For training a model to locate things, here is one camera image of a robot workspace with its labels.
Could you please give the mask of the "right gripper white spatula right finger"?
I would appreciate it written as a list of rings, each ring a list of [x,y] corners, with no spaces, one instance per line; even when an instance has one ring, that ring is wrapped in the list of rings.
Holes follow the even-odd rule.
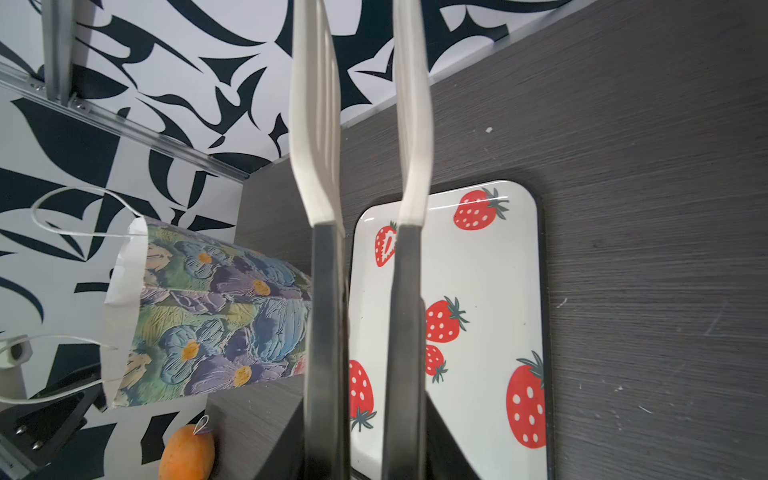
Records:
[[[390,302],[381,476],[422,479],[426,470],[426,321],[421,245],[434,164],[434,117],[420,2],[394,2],[393,27],[403,196]]]

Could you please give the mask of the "floral white paper bag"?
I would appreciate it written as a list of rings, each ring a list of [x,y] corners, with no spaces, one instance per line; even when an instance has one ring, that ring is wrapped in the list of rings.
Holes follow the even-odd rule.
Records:
[[[100,388],[110,409],[301,375],[310,278],[291,264],[142,213],[107,285]]]

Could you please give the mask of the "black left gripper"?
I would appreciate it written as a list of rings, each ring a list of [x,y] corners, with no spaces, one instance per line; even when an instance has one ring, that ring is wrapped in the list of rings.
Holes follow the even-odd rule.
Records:
[[[86,424],[85,414],[105,398],[100,366],[79,368],[33,396],[32,405],[1,412],[1,477],[33,479]]]

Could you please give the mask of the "right gripper white spatula left finger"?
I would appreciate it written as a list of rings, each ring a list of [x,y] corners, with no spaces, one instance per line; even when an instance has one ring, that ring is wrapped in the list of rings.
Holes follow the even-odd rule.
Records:
[[[350,476],[348,321],[340,201],[340,81],[325,5],[293,7],[290,163],[312,228],[304,476]]]

